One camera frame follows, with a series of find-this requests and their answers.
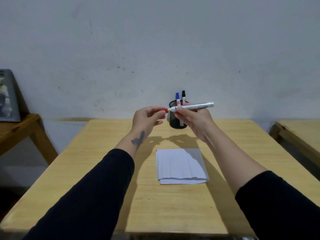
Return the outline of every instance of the white wall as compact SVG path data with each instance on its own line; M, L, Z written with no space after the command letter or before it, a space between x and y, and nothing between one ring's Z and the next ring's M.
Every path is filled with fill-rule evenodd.
M0 5L0 67L13 70L58 152L84 125L59 118L131 118L181 90L192 102L214 101L215 118L251 118L264 129L276 118L320 118L320 0ZM0 183L31 185L41 174L30 144L0 158Z

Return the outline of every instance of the marker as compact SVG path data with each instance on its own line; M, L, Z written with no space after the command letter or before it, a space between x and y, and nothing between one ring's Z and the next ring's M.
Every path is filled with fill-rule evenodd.
M182 108L185 109L189 109L189 110L193 110L193 109L205 109L205 108L210 108L214 106L214 102L211 103L202 103L202 104L190 104L190 105L182 105ZM166 113L170 112L175 112L177 111L178 106L175 107L171 107L171 108L166 108L166 109L162 109L164 110Z
M177 100L177 106L181 106L178 92L176 93L176 100ZM183 126L183 122L181 120L179 120L179 122L180 122L180 126Z
M186 93L184 92L184 90L182 91L182 104L183 105L184 103L186 103Z

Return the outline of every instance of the tattoo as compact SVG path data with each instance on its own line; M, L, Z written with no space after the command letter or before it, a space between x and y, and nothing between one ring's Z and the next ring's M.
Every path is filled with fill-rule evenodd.
M144 131L141 132L140 134L140 138L134 138L133 140L131 140L131 143L133 145L137 145L137 147L139 148L139 146L141 145L142 141L143 141L143 138L144 138Z

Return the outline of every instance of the white paper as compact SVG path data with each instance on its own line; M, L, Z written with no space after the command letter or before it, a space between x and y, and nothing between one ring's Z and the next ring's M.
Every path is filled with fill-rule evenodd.
M209 181L200 149L159 149L155 161L160 184L200 184Z

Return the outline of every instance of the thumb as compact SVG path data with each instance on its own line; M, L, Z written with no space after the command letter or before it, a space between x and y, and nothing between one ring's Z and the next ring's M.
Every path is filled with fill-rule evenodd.
M156 112L154 115L152 115L151 118L155 123L157 120L160 120L164 115L166 115L166 112L164 110L160 110Z
M180 107L178 106L177 108L177 112L179 112L180 114L189 117L191 120L196 118L197 113L193 112L191 110L188 110L186 108Z

